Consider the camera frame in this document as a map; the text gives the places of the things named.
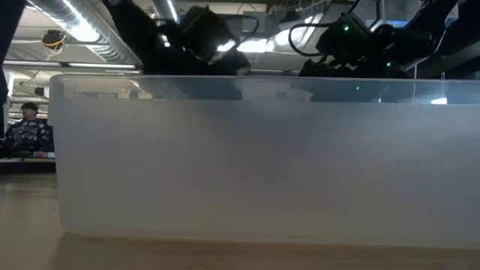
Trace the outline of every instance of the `black machinery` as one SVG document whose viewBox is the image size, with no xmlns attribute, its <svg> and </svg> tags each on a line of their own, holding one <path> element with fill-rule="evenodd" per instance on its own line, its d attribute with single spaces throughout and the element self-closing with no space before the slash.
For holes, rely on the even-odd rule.
<svg viewBox="0 0 480 270">
<path fill-rule="evenodd" d="M 180 22 L 162 19 L 158 25 L 131 0 L 102 2 L 112 15 L 121 38 L 141 60 L 144 74 L 233 76 L 244 74 L 241 71 L 250 67 L 245 55 L 237 50 L 244 40 L 232 34 L 225 22 L 229 17 L 220 18 L 208 8 L 192 7 Z M 406 79 L 409 77 L 407 71 L 413 65 L 423 62 L 438 50 L 446 33 L 446 17 L 459 0 L 425 0 L 423 7 L 405 27 L 381 25 L 373 32 L 354 13 L 359 2 L 356 0 L 336 22 L 302 23 L 291 28 L 290 34 L 298 27 L 328 27 L 317 42 L 319 52 L 314 54 L 295 48 L 289 36 L 290 45 L 297 53 L 321 56 L 318 62 L 308 60 L 300 76 Z M 0 36 L 4 41 L 0 45 L 0 61 L 5 58 L 10 45 L 5 41 L 12 39 L 24 5 L 25 0 L 0 0 L 0 18 L 4 26 Z M 231 16 L 239 17 L 256 20 L 247 15 Z M 256 22 L 252 35 L 258 27 Z M 469 20 L 463 19 L 461 23 L 468 27 Z M 218 46 L 228 42 L 233 43 L 231 48 L 219 55 Z M 7 89 L 3 76 L 0 80 L 0 104 L 3 104 Z M 215 98 L 218 93 L 192 91 L 191 94 L 196 98 Z M 221 99 L 241 98 L 241 94 L 234 91 L 223 93 Z M 368 98 L 372 97 L 362 97 L 358 101 Z"/>
</svg>

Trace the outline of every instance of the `ceiling light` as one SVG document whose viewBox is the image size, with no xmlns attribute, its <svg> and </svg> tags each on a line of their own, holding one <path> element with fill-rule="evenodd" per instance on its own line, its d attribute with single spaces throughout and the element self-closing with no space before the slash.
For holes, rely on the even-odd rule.
<svg viewBox="0 0 480 270">
<path fill-rule="evenodd" d="M 89 63 L 69 63 L 72 68 L 116 68 L 116 69 L 135 69 L 133 64 L 89 64 Z"/>
<path fill-rule="evenodd" d="M 18 60 L 5 60 L 3 65 L 20 65 L 20 66 L 44 66 L 44 67 L 61 67 L 62 65 L 58 62 L 49 62 L 49 61 L 18 61 Z"/>
</svg>

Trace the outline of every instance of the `ceiling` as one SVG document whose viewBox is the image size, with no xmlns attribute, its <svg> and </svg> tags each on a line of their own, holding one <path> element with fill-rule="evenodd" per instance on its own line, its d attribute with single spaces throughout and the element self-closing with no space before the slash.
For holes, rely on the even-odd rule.
<svg viewBox="0 0 480 270">
<path fill-rule="evenodd" d="M 86 0 L 100 15 L 100 17 L 115 30 L 113 20 L 108 10 L 104 7 L 101 0 Z M 134 0 L 147 14 L 153 12 L 151 0 Z M 178 3 L 181 11 L 188 11 L 191 6 L 209 6 L 209 8 L 217 14 L 237 14 L 244 11 L 265 12 L 279 7 L 295 6 L 299 2 L 297 0 L 250 0 L 248 4 L 242 4 L 240 0 L 189 0 L 180 1 Z M 39 42 L 42 35 L 47 30 L 57 29 L 64 31 L 57 23 L 49 17 L 35 10 L 32 7 L 26 7 L 19 25 L 15 32 L 14 42 L 10 45 L 7 52 L 6 60 L 15 61 L 49 61 L 49 62 L 85 62 L 105 64 L 105 61 L 94 54 L 85 46 L 76 46 L 74 42 L 69 40 L 62 48 L 61 53 L 50 55 L 50 52 Z M 295 53 L 254 53 L 246 52 L 245 55 L 252 64 L 252 68 L 259 70 L 288 70 L 297 71 L 301 69 L 305 58 Z M 40 116 L 46 116 L 48 111 L 48 98 L 39 97 L 34 93 L 38 86 L 48 86 L 50 78 L 59 74 L 104 74 L 107 71 L 111 74 L 111 70 L 101 69 L 65 69 L 65 68 L 49 68 L 49 67 L 19 67 L 4 64 L 4 68 L 14 73 L 13 95 L 11 97 L 12 105 L 10 107 L 10 117 L 12 119 L 21 118 L 20 106 L 25 102 L 35 102 L 40 104 Z"/>
<path fill-rule="evenodd" d="M 115 30 L 114 23 L 110 17 L 109 12 L 104 7 L 101 0 L 86 0 L 88 4 L 93 7 L 94 11 L 100 16 L 110 28 Z M 139 7 L 141 7 L 147 14 L 153 12 L 151 0 L 133 0 Z M 318 5 L 319 3 L 335 3 L 333 7 L 331 4 L 330 13 L 314 13 L 319 14 L 319 21 L 325 20 L 330 22 L 336 20 L 341 12 L 348 10 L 353 0 L 249 0 L 248 3 L 242 3 L 241 0 L 188 0 L 178 2 L 178 6 L 182 11 L 188 11 L 191 6 L 209 6 L 212 11 L 217 14 L 237 14 L 245 11 L 258 12 L 280 12 L 288 9 L 295 10 L 297 7 L 307 7 Z M 400 10 L 397 0 L 383 0 L 385 2 L 385 14 L 393 14 L 393 10 Z M 357 7 L 359 16 L 364 20 L 374 18 L 374 0 L 364 0 Z M 85 44 L 79 46 L 76 44 L 74 38 L 67 40 L 66 45 L 63 46 L 61 53 L 51 55 L 46 48 L 39 42 L 42 35 L 49 29 L 63 29 L 49 17 L 45 16 L 34 8 L 26 8 L 19 22 L 15 33 L 14 42 L 11 44 L 7 52 L 7 60 L 17 61 L 46 61 L 49 62 L 74 62 L 74 63 L 95 63 L 105 64 L 105 61 L 88 49 Z M 314 48 L 319 36 L 323 33 L 322 29 L 317 29 L 311 35 L 310 40 L 307 41 L 307 48 Z M 248 60 L 252 64 L 253 69 L 257 70 L 280 70 L 280 71 L 298 71 L 302 68 L 307 60 L 293 51 L 290 47 L 288 50 L 281 50 L 280 52 L 245 52 Z M 122 64 L 135 64 L 132 62 L 124 62 Z M 20 103 L 25 101 L 35 101 L 44 106 L 47 111 L 47 98 L 38 97 L 35 95 L 35 87 L 47 86 L 51 76 L 59 74 L 120 74 L 123 71 L 114 71 L 101 68 L 63 68 L 63 67 L 19 67 L 5 65 L 10 71 L 15 73 L 15 82 L 13 90 L 13 102 Z M 12 113 L 18 113 L 19 107 L 13 106 Z"/>
</svg>

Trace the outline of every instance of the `desk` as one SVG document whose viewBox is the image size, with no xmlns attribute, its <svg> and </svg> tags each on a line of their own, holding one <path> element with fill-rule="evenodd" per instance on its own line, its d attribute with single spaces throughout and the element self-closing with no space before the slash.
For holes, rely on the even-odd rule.
<svg viewBox="0 0 480 270">
<path fill-rule="evenodd" d="M 476 270 L 480 250 L 89 238 L 62 229 L 54 175 L 0 175 L 0 269 Z"/>
</svg>

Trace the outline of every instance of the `cable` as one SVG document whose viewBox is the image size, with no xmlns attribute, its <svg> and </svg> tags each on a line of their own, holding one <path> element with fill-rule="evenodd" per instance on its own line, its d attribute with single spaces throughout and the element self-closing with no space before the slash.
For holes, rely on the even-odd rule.
<svg viewBox="0 0 480 270">
<path fill-rule="evenodd" d="M 60 40 L 60 41 L 57 41 L 55 43 L 44 43 L 43 40 L 44 40 L 44 37 L 45 37 L 45 34 L 42 36 L 41 40 L 42 40 L 42 44 L 45 46 L 45 47 L 53 47 L 53 46 L 58 46 L 60 45 L 62 42 L 65 41 L 65 39 L 67 38 L 68 34 L 64 35 L 63 38 Z"/>
<path fill-rule="evenodd" d="M 347 14 L 351 14 L 357 8 L 359 3 L 360 3 L 360 0 L 355 0 L 355 3 L 353 3 L 352 7 L 346 13 L 342 13 L 342 16 L 347 15 Z"/>
<path fill-rule="evenodd" d="M 233 46 L 232 48 L 229 49 L 230 50 L 234 50 L 234 49 L 237 49 L 240 45 L 242 45 L 242 43 L 244 43 L 245 41 L 247 41 L 248 39 L 252 38 L 256 33 L 257 33 L 257 30 L 260 26 L 260 21 L 254 17 L 254 16 L 251 16 L 251 15 L 244 15 L 244 14 L 233 14 L 233 15 L 228 15 L 228 16 L 225 16 L 224 19 L 229 19 L 229 18 L 243 18 L 243 19 L 252 19 L 252 20 L 255 20 L 256 21 L 256 25 L 255 27 L 253 28 L 253 31 L 252 31 L 252 34 L 248 37 L 245 37 L 244 39 L 242 40 L 238 40 L 237 43 L 235 44 L 235 46 Z"/>
<path fill-rule="evenodd" d="M 53 54 L 54 56 L 57 56 L 57 55 L 59 55 L 59 54 L 62 53 L 62 52 L 63 52 L 63 47 L 60 48 L 60 49 L 55 49 L 55 50 L 54 50 L 54 49 L 50 49 L 50 48 L 48 48 L 48 47 L 45 48 L 45 54 L 46 54 L 47 56 L 49 56 L 50 54 Z"/>
<path fill-rule="evenodd" d="M 290 31 L 288 32 L 288 43 L 290 44 L 290 46 L 292 47 L 292 49 L 298 53 L 300 56 L 307 56 L 307 57 L 312 57 L 312 56 L 322 56 L 323 54 L 320 53 L 320 52 L 315 52 L 315 53 L 308 53 L 308 52 L 302 52 L 300 49 L 298 49 L 295 44 L 293 43 L 293 40 L 292 40 L 292 32 L 293 30 L 297 29 L 297 28 L 301 28 L 301 27 L 315 27 L 315 28 L 319 28 L 319 27 L 329 27 L 330 24 L 329 23 L 299 23 L 298 25 L 294 25 L 292 26 L 292 28 L 290 29 Z"/>
<path fill-rule="evenodd" d="M 353 3 L 352 7 L 346 12 L 341 14 L 341 16 L 345 16 L 347 14 L 351 14 L 356 7 L 359 5 L 360 0 L 355 0 L 355 3 Z M 326 23 L 299 23 L 297 25 L 292 26 L 290 31 L 288 32 L 288 43 L 292 47 L 292 49 L 298 53 L 300 56 L 307 56 L 307 57 L 313 57 L 313 56 L 321 56 L 322 53 L 320 52 L 315 52 L 315 53 L 308 53 L 308 52 L 302 52 L 299 48 L 295 46 L 292 40 L 292 32 L 293 30 L 301 27 L 315 27 L 315 28 L 320 28 L 320 27 L 330 27 L 333 26 L 336 22 L 326 22 Z"/>
<path fill-rule="evenodd" d="M 45 61 L 49 61 L 53 56 L 56 56 L 56 55 L 58 55 L 59 53 L 61 53 L 61 52 L 57 52 L 57 53 L 53 53 L 53 52 L 52 52 L 52 53 L 50 53 L 50 54 L 46 57 Z M 29 79 L 26 83 L 24 83 L 24 84 L 22 85 L 22 88 L 21 88 L 20 90 L 14 91 L 14 92 L 12 93 L 12 96 L 15 95 L 17 92 L 23 91 L 23 89 L 24 89 L 26 86 L 28 86 L 28 85 L 35 79 L 35 77 L 37 77 L 37 75 L 40 73 L 41 70 L 42 70 L 42 67 L 38 68 L 37 72 L 35 72 L 35 73 L 30 77 L 30 79 Z"/>
<path fill-rule="evenodd" d="M 254 11 L 258 12 L 258 10 L 257 10 L 252 4 L 250 4 L 250 3 L 241 3 L 240 6 L 238 7 L 237 14 L 240 14 L 240 9 L 241 9 L 241 8 L 243 7 L 243 5 L 245 5 L 245 4 L 251 6 Z"/>
</svg>

